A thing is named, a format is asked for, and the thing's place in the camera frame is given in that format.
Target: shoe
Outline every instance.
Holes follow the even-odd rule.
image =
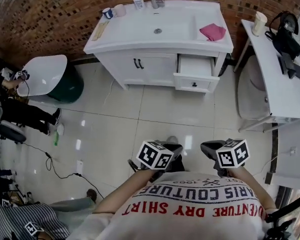
[[[166,139],[166,142],[172,143],[172,144],[179,144],[178,138],[176,136],[170,136]]]
[[[88,191],[86,192],[86,197],[87,198],[91,198],[91,200],[95,203],[97,200],[97,192],[93,189],[88,189]]]
[[[46,127],[44,134],[49,136],[50,133],[51,133],[51,132],[50,132],[49,123],[48,123],[48,122],[44,122],[44,125],[45,125],[45,127]]]
[[[55,119],[54,125],[57,126],[61,117],[61,109],[58,108],[53,114],[53,118]]]

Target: drawer handle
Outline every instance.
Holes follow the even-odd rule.
[[[141,65],[141,60],[138,58],[138,62],[139,62],[139,66],[140,66],[140,68],[143,70],[144,69],[144,67]]]
[[[137,65],[137,62],[136,62],[136,59],[135,59],[135,58],[133,59],[133,61],[134,61],[135,67],[136,67],[137,69],[139,69],[139,67],[138,67],[138,65]]]

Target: black pants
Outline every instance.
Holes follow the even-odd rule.
[[[47,125],[41,121],[55,124],[56,119],[42,109],[27,105],[16,99],[8,98],[2,102],[2,120],[11,123],[23,124],[25,126],[47,133]]]

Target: white desk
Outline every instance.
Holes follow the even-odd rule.
[[[262,72],[269,105],[269,115],[260,118],[256,123],[240,128],[239,131],[249,130],[263,123],[275,122],[274,118],[286,120],[287,123],[298,121],[300,119],[300,79],[297,77],[289,79],[288,75],[282,74],[278,60],[279,53],[277,53],[272,41],[265,35],[265,31],[269,30],[268,27],[265,27],[260,36],[255,36],[252,33],[254,23],[247,20],[241,21],[248,35],[248,40],[233,71],[235,72],[238,69],[248,46],[251,44]],[[268,129],[267,132],[281,126]]]

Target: white bottle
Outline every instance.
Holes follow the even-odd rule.
[[[135,4],[135,8],[137,10],[142,10],[145,8],[145,2],[144,0],[133,0],[134,4]]]

